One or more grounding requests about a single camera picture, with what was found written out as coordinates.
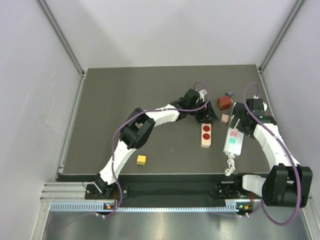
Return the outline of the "white red power strip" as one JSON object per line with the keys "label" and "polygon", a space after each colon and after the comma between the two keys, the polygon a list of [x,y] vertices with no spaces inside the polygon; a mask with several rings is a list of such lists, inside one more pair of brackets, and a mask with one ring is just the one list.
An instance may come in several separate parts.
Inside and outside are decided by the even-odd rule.
{"label": "white red power strip", "polygon": [[201,142],[202,148],[209,148],[212,144],[212,125],[210,123],[201,124]]}

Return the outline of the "pink USB charger plug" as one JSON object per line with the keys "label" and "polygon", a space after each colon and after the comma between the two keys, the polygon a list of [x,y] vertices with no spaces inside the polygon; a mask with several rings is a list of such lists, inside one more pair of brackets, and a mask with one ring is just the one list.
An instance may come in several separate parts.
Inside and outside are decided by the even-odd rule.
{"label": "pink USB charger plug", "polygon": [[223,114],[220,121],[224,124],[228,124],[230,122],[230,118],[231,117],[228,114]]}

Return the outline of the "red koi fish adapter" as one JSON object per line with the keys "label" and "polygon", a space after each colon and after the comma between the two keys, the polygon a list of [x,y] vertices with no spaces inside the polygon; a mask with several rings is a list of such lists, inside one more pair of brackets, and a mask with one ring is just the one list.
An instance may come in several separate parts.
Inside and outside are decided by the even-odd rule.
{"label": "red koi fish adapter", "polygon": [[217,107],[219,110],[228,110],[233,104],[232,99],[229,96],[222,96],[217,100]]}

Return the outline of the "white multi-socket power strip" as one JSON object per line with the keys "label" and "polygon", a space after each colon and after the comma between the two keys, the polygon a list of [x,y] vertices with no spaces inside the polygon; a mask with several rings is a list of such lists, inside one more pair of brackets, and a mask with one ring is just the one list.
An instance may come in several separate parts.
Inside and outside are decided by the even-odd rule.
{"label": "white multi-socket power strip", "polygon": [[226,155],[233,154],[238,157],[241,155],[244,134],[237,129],[228,128],[224,143],[223,152]]}

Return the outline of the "yellow USB charger plug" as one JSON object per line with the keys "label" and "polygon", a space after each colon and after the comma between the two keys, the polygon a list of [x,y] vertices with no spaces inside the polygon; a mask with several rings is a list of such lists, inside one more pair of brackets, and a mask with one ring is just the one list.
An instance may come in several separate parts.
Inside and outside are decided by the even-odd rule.
{"label": "yellow USB charger plug", "polygon": [[145,155],[138,155],[136,159],[136,164],[140,166],[145,166],[147,162],[147,157]]}

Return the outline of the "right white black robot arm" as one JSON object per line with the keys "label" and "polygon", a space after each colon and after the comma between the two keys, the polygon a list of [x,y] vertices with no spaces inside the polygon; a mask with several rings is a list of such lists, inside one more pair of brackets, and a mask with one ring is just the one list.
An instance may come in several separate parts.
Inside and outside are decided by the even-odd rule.
{"label": "right white black robot arm", "polygon": [[228,142],[234,145],[240,134],[257,140],[270,168],[267,177],[242,175],[233,185],[233,192],[239,198],[245,198],[252,192],[260,196],[267,206],[294,208],[299,202],[300,208],[304,208],[313,172],[283,149],[285,144],[277,122],[273,116],[265,114],[266,108],[261,98],[251,98],[245,103],[236,102],[232,106],[229,127],[234,135]]}

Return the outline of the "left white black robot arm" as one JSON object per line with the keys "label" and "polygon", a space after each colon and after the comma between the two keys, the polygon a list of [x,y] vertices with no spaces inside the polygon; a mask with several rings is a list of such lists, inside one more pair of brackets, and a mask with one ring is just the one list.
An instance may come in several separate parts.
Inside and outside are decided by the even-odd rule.
{"label": "left white black robot arm", "polygon": [[200,124],[212,124],[218,120],[211,101],[205,99],[206,90],[189,89],[186,94],[164,107],[143,110],[136,108],[114,133],[111,142],[111,157],[106,166],[93,180],[96,192],[102,198],[109,198],[114,191],[113,184],[130,158],[149,139],[153,129],[166,123],[174,123],[195,116]]}

